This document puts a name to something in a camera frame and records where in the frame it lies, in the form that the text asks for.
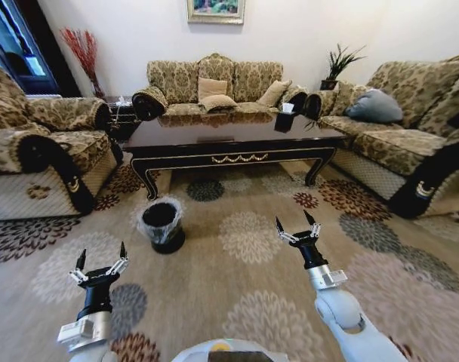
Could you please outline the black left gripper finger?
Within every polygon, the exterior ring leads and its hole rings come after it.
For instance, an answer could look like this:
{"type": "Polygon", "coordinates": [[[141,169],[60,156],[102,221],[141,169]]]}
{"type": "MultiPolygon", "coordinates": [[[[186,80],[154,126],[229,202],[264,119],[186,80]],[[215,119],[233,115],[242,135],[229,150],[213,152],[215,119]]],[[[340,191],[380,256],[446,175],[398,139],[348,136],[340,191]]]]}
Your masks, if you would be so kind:
{"type": "Polygon", "coordinates": [[[75,268],[69,272],[69,276],[77,283],[81,284],[88,280],[88,276],[84,274],[83,268],[85,267],[86,249],[79,255],[75,263],[75,268]]]}
{"type": "Polygon", "coordinates": [[[120,246],[119,259],[111,266],[105,275],[121,275],[128,267],[128,253],[125,249],[125,243],[122,241],[120,246]]]}

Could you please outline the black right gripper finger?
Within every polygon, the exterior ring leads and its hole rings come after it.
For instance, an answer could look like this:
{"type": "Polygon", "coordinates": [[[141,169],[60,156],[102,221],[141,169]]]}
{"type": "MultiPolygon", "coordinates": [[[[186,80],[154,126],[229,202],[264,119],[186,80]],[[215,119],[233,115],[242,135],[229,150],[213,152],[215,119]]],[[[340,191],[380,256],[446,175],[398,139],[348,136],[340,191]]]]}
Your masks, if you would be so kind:
{"type": "Polygon", "coordinates": [[[318,239],[321,228],[322,228],[322,224],[317,223],[315,219],[313,218],[313,216],[310,215],[306,210],[304,210],[304,215],[307,219],[307,222],[310,225],[310,237],[318,239]]]}
{"type": "Polygon", "coordinates": [[[285,243],[287,243],[287,244],[296,244],[298,242],[298,238],[296,238],[295,236],[293,236],[291,234],[288,234],[284,230],[284,228],[283,228],[283,226],[282,226],[282,224],[281,224],[281,222],[280,222],[278,217],[276,217],[276,228],[277,228],[277,232],[278,232],[279,237],[285,243]]]}

